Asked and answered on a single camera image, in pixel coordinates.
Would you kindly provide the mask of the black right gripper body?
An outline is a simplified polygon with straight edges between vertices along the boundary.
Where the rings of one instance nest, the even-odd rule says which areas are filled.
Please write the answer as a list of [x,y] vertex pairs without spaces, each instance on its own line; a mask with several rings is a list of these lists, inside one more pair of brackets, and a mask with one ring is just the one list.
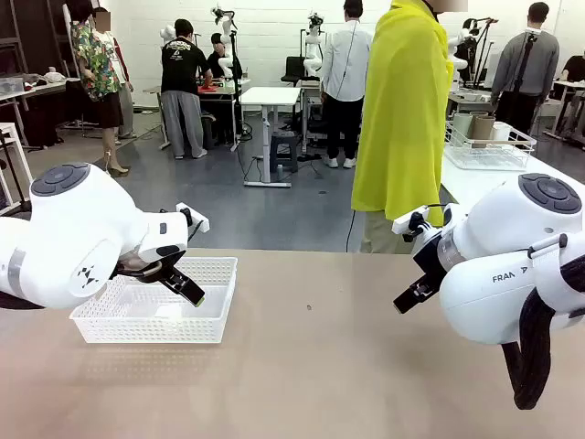
[[441,282],[447,274],[440,255],[441,230],[429,228],[422,231],[414,241],[413,261],[420,267],[420,282]]

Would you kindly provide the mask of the white perforated plastic basket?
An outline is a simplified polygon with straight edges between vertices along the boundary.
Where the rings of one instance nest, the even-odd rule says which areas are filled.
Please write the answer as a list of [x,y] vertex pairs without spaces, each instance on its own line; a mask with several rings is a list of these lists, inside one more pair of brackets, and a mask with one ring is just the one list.
[[[237,280],[235,257],[184,257],[177,268],[205,292],[199,306],[160,283],[130,277],[109,281],[99,296],[76,307],[69,319],[84,340],[94,344],[219,344]],[[182,319],[154,317],[160,305],[180,304]]]

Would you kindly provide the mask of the beige plastic cup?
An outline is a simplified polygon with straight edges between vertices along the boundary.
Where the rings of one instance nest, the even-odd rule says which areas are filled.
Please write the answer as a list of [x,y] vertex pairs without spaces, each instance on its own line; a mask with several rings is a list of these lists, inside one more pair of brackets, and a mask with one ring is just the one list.
[[469,139],[471,140],[490,140],[495,118],[489,114],[474,114]]

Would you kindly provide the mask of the white side table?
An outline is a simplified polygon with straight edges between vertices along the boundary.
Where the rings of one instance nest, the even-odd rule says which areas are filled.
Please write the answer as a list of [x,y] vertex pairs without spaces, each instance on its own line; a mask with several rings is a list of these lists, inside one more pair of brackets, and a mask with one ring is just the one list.
[[569,184],[585,201],[585,185],[556,168],[546,165],[535,157],[528,158],[523,171],[482,171],[460,169],[445,156],[442,162],[441,184],[451,199],[466,208],[473,206],[480,198],[495,187],[521,174],[546,174]]

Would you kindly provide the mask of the black floor tripod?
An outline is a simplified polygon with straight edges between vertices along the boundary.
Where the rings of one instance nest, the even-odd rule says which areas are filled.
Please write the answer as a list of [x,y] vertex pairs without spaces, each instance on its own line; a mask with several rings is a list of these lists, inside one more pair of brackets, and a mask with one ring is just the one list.
[[19,183],[18,176],[17,176],[16,170],[15,170],[15,166],[13,164],[10,153],[8,152],[8,142],[6,141],[6,139],[7,139],[7,137],[4,134],[0,134],[0,148],[5,153],[7,165],[8,165],[8,168],[10,169],[10,173],[12,175],[13,181],[14,181],[15,186],[16,186],[16,191],[17,191],[18,196],[20,198],[19,206],[17,208],[13,208],[11,210],[11,215],[16,215],[17,213],[30,212],[31,211],[31,203],[30,203],[30,200],[25,197],[24,192],[23,192],[21,185]]

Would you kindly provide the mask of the dark plastic stool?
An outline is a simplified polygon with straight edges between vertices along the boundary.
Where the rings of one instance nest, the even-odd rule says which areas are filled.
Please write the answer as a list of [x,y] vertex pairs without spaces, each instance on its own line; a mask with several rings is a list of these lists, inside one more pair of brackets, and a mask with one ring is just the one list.
[[276,173],[279,165],[298,171],[298,138],[293,131],[274,131],[271,134],[270,172]]

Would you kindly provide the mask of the person in black t-shirt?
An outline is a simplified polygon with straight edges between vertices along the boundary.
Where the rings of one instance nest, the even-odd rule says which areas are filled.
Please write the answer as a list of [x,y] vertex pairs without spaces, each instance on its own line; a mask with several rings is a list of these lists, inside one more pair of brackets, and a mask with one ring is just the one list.
[[[212,73],[202,50],[193,43],[193,35],[192,24],[179,18],[175,21],[175,39],[162,48],[161,102],[166,132],[177,160],[187,155],[195,159],[207,155],[197,79],[203,75],[209,86]],[[189,153],[185,143],[189,143]]]

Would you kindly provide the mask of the white height-adjustable desk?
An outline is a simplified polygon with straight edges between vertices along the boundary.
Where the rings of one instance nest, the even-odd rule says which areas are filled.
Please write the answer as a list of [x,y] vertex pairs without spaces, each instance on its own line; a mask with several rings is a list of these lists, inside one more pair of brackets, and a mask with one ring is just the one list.
[[272,188],[291,188],[292,184],[288,182],[271,182],[270,171],[270,123],[269,110],[273,110],[274,120],[278,119],[278,110],[280,107],[293,107],[299,97],[301,90],[290,87],[251,87],[241,95],[241,105],[260,106],[262,121],[262,162],[263,170],[259,181],[245,180],[245,187],[272,187]]

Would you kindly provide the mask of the white far table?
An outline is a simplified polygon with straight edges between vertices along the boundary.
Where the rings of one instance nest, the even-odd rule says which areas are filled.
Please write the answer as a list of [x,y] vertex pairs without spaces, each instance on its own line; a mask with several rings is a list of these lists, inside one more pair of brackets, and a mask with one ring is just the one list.
[[585,151],[585,80],[557,80],[554,85],[562,93],[559,100],[548,100],[556,105],[556,112],[552,127],[544,134],[559,141],[578,143]]

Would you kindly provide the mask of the seated person in black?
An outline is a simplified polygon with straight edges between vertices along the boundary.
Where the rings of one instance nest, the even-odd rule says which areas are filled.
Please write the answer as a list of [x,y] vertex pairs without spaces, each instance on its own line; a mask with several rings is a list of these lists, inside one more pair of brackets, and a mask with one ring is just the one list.
[[[220,33],[212,34],[210,40],[214,51],[208,56],[207,63],[209,64],[214,79],[224,78],[225,73],[219,65],[219,60],[226,57],[226,47],[221,42]],[[239,80],[241,79],[242,69],[238,58],[234,58],[233,65],[229,69],[234,77]],[[227,104],[214,103],[209,106],[209,111],[216,117],[216,134],[218,142],[222,144],[230,144],[233,141],[231,107]]]

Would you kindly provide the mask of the person in floral shirt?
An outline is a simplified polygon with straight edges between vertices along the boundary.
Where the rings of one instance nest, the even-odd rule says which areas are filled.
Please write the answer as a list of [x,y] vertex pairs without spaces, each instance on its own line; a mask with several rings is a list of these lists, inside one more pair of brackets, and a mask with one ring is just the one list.
[[125,176],[129,168],[119,163],[115,145],[116,131],[123,121],[119,96],[121,83],[113,68],[110,51],[95,35],[90,23],[91,0],[66,0],[66,5],[80,82],[92,102],[102,132],[106,171],[114,177]]

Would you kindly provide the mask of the brown black tripod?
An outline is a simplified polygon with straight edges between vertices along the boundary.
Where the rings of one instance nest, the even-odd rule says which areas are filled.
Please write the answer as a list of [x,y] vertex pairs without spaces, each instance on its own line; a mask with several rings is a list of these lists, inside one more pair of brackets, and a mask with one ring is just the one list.
[[491,27],[491,25],[497,23],[498,19],[492,18],[492,17],[486,17],[486,18],[480,19],[480,22],[485,22],[485,25],[484,25],[482,33],[480,34],[480,37],[479,37],[479,43],[481,44],[481,51],[480,51],[479,58],[477,60],[475,76],[473,79],[473,89],[474,90],[477,90],[479,87],[479,82],[480,82],[481,75],[482,75],[482,72],[484,70],[484,65],[485,65],[485,56],[487,56],[489,54],[489,49],[485,49],[485,47],[486,47],[486,44],[488,41],[490,27]]

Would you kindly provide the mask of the black office chair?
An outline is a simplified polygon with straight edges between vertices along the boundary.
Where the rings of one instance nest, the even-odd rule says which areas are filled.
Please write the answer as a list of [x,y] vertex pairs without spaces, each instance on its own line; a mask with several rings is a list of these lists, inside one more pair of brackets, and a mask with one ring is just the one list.
[[285,72],[281,82],[291,84],[293,87],[306,77],[304,67],[305,57],[287,57],[285,60]]

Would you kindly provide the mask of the white frame shelf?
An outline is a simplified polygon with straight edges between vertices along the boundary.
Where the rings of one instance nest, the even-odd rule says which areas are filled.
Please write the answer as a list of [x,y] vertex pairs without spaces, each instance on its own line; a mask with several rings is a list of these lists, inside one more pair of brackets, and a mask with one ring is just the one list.
[[[12,158],[19,183],[27,199],[29,187],[33,182],[27,157],[13,123],[0,123],[0,134],[4,134],[8,142],[8,152]],[[0,216],[11,215],[11,210],[19,206],[20,198],[16,191],[4,151],[0,148]]]

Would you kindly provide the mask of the metal frame workbench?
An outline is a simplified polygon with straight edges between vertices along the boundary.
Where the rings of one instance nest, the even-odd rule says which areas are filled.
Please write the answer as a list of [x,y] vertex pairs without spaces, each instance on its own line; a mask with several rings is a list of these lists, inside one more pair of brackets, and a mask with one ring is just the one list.
[[321,147],[326,140],[325,120],[321,101],[320,82],[318,80],[301,80],[301,148],[304,155],[309,147]]

